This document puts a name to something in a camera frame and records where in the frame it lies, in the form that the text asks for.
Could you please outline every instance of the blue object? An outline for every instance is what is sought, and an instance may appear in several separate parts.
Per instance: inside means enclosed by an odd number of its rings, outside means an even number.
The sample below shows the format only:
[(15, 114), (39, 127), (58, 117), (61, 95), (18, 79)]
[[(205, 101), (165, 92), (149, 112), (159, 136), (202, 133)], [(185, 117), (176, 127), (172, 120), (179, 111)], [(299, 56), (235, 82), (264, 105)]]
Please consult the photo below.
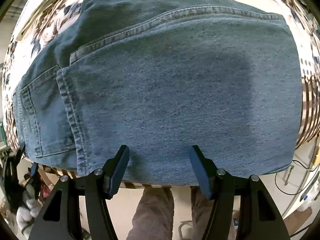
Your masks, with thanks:
[(13, 99), (37, 163), (82, 176), (126, 144), (124, 180), (197, 185), (193, 144), (234, 176), (287, 168), (300, 64), (281, 15), (233, 0), (85, 0)]

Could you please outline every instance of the brown pants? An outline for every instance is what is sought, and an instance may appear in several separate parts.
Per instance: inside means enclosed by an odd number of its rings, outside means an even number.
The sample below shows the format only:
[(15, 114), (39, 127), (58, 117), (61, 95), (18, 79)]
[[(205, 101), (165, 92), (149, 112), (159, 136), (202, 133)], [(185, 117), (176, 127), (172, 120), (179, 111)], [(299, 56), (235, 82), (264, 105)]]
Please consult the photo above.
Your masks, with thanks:
[[(213, 201), (199, 187), (191, 187), (191, 212), (194, 236), (201, 240), (208, 224)], [(170, 188), (146, 188), (132, 219), (127, 240), (171, 240), (174, 203)]]

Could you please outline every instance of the jeans pocket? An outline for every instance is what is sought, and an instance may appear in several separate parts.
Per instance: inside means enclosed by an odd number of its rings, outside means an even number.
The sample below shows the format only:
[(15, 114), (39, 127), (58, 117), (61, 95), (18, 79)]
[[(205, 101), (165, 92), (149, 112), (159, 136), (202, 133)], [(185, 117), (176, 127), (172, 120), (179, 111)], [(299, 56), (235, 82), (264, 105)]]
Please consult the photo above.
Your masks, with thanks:
[(49, 156), (75, 149), (65, 108), (56, 82), (54, 66), (21, 90), (22, 104), (28, 113), (29, 150), (36, 157)]

